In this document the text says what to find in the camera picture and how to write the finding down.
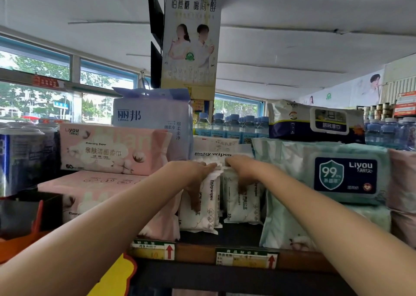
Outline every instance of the black monitor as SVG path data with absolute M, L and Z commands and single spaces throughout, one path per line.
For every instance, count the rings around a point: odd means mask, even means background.
M 162 79 L 162 55 L 151 42 L 150 46 L 150 86 L 154 89 L 160 88 Z
M 150 32 L 159 44 L 159 48 L 162 48 L 164 16 L 158 0 L 149 0 L 149 18 Z

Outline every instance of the hand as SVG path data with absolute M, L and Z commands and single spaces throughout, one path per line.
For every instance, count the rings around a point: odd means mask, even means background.
M 238 192 L 244 193 L 247 185 L 257 182 L 254 172 L 256 160 L 244 155 L 236 155 L 226 158 L 226 164 L 230 165 L 238 174 Z
M 199 199 L 199 192 L 202 181 L 215 170 L 216 163 L 211 163 L 208 166 L 205 162 L 187 161 L 189 164 L 188 172 L 191 174 L 190 184 L 184 188 L 184 191 L 188 192 L 190 197 L 190 207 L 194 211 L 201 210 L 201 202 Z

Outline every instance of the red arrow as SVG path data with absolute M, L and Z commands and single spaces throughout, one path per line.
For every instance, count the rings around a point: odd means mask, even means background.
M 275 262 L 275 259 L 273 256 L 269 257 L 269 268 L 273 268 L 273 263 Z
M 171 260 L 172 259 L 172 251 L 173 251 L 174 249 L 171 247 L 171 245 L 169 245 L 167 248 L 166 248 L 166 251 L 168 251 L 168 260 Z

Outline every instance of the ceiling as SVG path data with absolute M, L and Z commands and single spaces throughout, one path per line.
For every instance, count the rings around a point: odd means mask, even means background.
M 77 20 L 147 23 L 147 0 L 0 2 L 0 25 L 150 70 L 149 25 L 68 25 Z M 416 37 L 400 36 L 416 36 L 414 10 L 416 0 L 223 0 L 217 89 L 296 99 L 379 70 L 416 52 Z M 335 29 L 394 35 L 324 32 Z

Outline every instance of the green logo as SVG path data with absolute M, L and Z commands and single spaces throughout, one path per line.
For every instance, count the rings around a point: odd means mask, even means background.
M 344 181 L 344 166 L 334 160 L 320 164 L 319 180 L 328 190 L 336 189 Z
M 188 54 L 186 54 L 185 60 L 195 60 L 195 56 L 192 52 L 189 52 Z

